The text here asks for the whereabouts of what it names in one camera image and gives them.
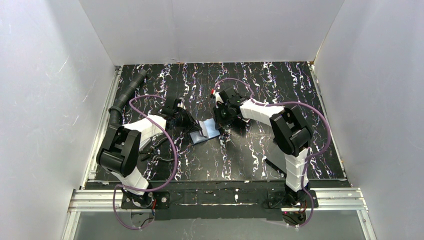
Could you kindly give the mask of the white credit card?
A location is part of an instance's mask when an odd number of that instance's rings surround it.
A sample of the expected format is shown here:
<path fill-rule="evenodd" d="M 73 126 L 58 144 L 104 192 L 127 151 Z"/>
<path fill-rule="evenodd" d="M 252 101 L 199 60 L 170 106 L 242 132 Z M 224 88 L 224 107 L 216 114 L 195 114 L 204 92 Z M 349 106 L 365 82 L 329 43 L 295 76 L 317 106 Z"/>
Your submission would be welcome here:
<path fill-rule="evenodd" d="M 204 138 L 208 138 L 209 134 L 208 134 L 208 130 L 205 123 L 203 121 L 197 121 L 197 123 L 199 124 L 199 127 L 200 127 L 199 134 Z"/>

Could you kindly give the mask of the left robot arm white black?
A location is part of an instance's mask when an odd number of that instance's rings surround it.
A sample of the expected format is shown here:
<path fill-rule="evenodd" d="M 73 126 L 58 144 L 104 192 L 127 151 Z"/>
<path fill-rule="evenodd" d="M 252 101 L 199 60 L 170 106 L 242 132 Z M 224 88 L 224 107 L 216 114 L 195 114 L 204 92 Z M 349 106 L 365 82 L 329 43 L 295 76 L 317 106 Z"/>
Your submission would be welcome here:
<path fill-rule="evenodd" d="M 109 109 L 109 123 L 96 156 L 96 162 L 117 177 L 126 192 L 143 196 L 149 182 L 137 168 L 140 152 L 145 143 L 156 135 L 181 129 L 185 134 L 200 133 L 203 129 L 185 108 L 181 98 L 168 97 L 160 110 L 145 118 L 122 124 L 124 102 Z"/>

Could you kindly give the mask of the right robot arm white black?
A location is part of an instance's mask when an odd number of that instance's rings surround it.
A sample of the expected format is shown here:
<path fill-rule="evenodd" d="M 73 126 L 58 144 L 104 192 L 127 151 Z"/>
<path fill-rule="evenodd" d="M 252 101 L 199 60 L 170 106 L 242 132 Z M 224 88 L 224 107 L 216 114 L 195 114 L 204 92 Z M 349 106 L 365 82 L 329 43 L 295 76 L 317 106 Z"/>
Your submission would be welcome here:
<path fill-rule="evenodd" d="M 302 203 L 309 190 L 305 160 L 313 131 L 300 108 L 259 103 L 233 88 L 220 92 L 213 89 L 211 98 L 215 100 L 213 114 L 217 130 L 236 121 L 250 120 L 271 127 L 280 156 L 270 162 L 276 167 L 285 164 L 284 201 L 289 205 Z"/>

